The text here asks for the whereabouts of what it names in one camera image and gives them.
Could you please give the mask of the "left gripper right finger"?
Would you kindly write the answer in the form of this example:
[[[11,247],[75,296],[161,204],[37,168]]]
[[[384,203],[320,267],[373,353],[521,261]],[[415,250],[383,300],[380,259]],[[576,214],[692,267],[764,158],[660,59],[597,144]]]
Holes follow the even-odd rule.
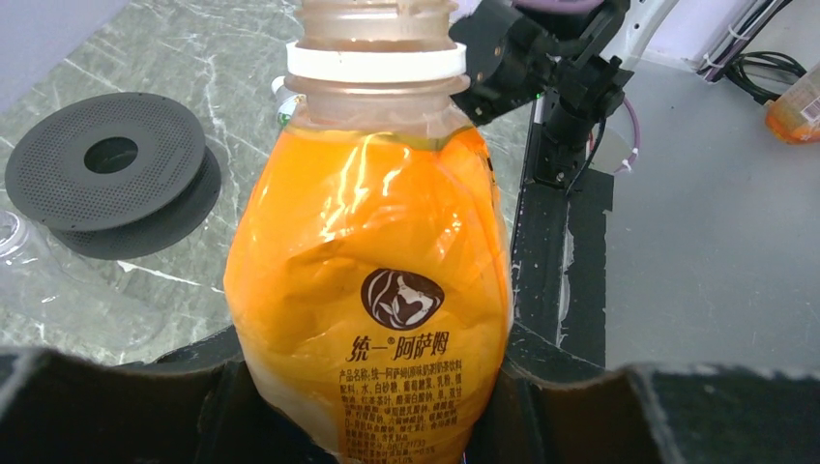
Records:
[[[515,324],[471,463],[815,463],[819,373],[634,363],[606,370]]]

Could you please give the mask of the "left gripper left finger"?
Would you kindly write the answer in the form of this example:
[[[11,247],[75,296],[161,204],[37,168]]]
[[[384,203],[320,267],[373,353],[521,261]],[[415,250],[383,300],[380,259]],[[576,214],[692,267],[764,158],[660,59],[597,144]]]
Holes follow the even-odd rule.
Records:
[[[231,328],[154,362],[1,350],[4,463],[252,463],[257,397]]]

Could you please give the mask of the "clear plastic bottle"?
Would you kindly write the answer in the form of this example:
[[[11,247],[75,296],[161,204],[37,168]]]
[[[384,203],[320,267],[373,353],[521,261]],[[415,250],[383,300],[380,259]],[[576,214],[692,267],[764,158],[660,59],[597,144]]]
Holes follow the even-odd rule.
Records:
[[[161,311],[66,273],[36,226],[8,210],[1,211],[1,306],[113,350],[139,348],[164,325]]]

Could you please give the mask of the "large orange blue-label bottle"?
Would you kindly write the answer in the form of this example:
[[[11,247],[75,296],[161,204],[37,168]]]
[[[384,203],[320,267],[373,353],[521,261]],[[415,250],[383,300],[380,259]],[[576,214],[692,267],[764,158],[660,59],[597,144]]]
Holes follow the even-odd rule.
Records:
[[[260,396],[340,463],[457,463],[513,323],[453,1],[306,1],[224,291]]]

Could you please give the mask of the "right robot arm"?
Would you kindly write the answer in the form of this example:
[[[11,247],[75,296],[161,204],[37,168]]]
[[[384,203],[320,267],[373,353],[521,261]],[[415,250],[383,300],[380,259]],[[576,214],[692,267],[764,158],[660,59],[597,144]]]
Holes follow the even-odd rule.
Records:
[[[485,126],[530,102],[536,179],[570,193],[596,151],[591,132],[626,101],[625,86],[672,1],[482,1],[450,29],[471,83],[454,103]]]

